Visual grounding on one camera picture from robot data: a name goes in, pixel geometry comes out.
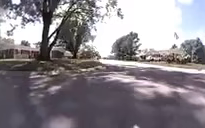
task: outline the tree branch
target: tree branch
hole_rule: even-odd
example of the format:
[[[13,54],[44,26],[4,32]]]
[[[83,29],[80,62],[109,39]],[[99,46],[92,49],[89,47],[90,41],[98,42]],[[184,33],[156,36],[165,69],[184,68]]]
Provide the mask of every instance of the tree branch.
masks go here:
[[[63,23],[69,18],[69,16],[70,16],[73,12],[76,11],[76,9],[74,9],[74,10],[71,11],[71,9],[73,8],[73,6],[74,6],[75,4],[76,4],[76,2],[73,2],[72,5],[68,8],[68,10],[67,10],[67,13],[69,13],[69,14],[67,14],[68,16],[67,16],[67,15],[63,16],[61,23],[60,23],[59,26],[51,33],[51,35],[48,37],[48,40],[50,40],[51,37],[52,37],[55,33],[57,33],[57,31],[62,27]]]

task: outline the cloud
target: cloud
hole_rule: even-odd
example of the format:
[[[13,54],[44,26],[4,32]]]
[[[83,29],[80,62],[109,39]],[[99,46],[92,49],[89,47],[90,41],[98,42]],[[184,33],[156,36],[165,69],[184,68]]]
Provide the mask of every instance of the cloud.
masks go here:
[[[185,4],[185,5],[191,5],[194,0],[178,0],[179,3]]]
[[[174,32],[182,39],[182,12],[175,0],[120,0],[119,4],[124,19],[112,18],[98,25],[95,45],[100,53],[109,54],[113,42],[130,31],[139,33],[141,48],[167,49],[179,44]]]

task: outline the roof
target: roof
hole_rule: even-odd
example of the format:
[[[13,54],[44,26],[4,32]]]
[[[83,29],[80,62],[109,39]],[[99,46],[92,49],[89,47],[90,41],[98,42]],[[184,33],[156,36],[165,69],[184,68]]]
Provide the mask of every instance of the roof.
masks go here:
[[[0,44],[0,51],[1,50],[8,50],[8,49],[18,49],[18,50],[26,50],[26,51],[39,51],[37,48],[32,48],[23,45],[14,45],[14,44]]]

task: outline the house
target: house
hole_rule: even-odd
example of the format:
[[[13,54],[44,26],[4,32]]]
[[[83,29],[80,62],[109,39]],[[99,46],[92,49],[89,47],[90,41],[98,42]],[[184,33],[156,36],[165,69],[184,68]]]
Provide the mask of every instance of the house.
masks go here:
[[[38,48],[15,44],[0,44],[0,59],[34,59],[39,55]],[[62,47],[54,47],[51,58],[70,58],[72,54]]]
[[[38,49],[28,46],[7,44],[0,47],[0,59],[30,59],[38,54]]]

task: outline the road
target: road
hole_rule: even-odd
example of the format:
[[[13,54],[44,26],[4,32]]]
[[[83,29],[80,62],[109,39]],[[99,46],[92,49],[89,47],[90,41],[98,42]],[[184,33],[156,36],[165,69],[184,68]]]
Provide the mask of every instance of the road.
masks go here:
[[[205,128],[205,71],[101,60],[102,71],[0,71],[0,128]]]

